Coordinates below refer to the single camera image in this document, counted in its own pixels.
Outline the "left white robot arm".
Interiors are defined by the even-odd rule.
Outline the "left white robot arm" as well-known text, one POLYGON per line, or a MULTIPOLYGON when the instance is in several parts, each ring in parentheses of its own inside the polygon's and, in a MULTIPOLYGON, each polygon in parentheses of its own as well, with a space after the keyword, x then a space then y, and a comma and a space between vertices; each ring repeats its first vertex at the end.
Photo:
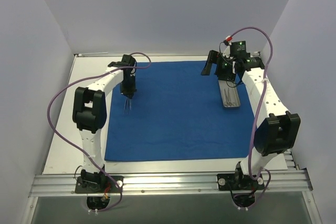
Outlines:
POLYGON ((72 120, 79 130, 82 148, 86 152, 80 177, 94 192, 105 188, 107 178, 102 172, 104 161, 101 154, 101 130, 108 117, 106 96, 120 86, 120 93, 126 97, 124 110, 130 110, 137 90, 136 66, 137 61, 132 55, 123 55, 121 61, 108 64, 102 77, 75 90, 72 120))

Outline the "steel tweezers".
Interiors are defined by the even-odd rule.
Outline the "steel tweezers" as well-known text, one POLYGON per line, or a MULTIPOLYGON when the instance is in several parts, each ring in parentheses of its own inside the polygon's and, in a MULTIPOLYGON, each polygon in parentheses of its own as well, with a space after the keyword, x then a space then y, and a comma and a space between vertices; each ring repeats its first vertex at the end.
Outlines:
POLYGON ((128 98, 128 113, 131 111, 132 108, 132 99, 128 98))
POLYGON ((125 103, 124 103, 124 109, 123 109, 123 113, 124 114, 128 114, 129 113, 129 105, 130 105, 129 98, 126 97, 125 103))

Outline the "blue surgical cloth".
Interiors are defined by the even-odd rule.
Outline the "blue surgical cloth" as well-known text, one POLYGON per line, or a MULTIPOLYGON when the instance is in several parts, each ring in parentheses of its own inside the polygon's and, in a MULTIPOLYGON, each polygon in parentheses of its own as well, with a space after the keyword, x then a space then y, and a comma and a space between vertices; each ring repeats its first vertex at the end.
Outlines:
POLYGON ((241 105, 225 108, 215 75, 201 61, 155 62, 136 72, 131 110, 114 88, 105 159, 110 162, 244 158, 254 115, 244 86, 241 105))

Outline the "metal instrument tray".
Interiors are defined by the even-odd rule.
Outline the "metal instrument tray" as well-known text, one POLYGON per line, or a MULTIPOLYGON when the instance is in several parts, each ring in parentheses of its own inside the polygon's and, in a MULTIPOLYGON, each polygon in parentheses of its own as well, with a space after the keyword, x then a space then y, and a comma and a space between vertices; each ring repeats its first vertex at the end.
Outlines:
POLYGON ((222 97, 223 106, 224 106, 224 102, 225 102, 225 95, 224 95, 224 90, 225 89, 226 90, 229 89, 230 98, 235 104, 235 106, 233 106, 233 107, 225 107, 224 106, 224 108, 233 109, 233 108, 240 107, 240 99, 239 99, 239 95, 238 95, 238 91, 237 91, 237 85, 234 84, 233 82, 224 81, 224 80, 219 80, 218 84, 219 84, 220 94, 221 94, 221 97, 222 97))

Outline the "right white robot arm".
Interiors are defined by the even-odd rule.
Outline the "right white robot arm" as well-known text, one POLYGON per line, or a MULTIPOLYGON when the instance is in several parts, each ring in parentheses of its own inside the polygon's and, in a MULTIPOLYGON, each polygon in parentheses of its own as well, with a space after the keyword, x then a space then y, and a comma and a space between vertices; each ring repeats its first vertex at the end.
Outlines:
POLYGON ((249 153, 233 175, 235 186, 244 189, 259 178, 272 159, 294 146, 301 119, 280 101, 267 77, 266 65, 259 56, 247 52, 245 41, 229 42, 223 52, 209 51, 201 74, 210 75, 213 65, 223 106, 240 106, 237 87, 242 84, 253 111, 249 153))

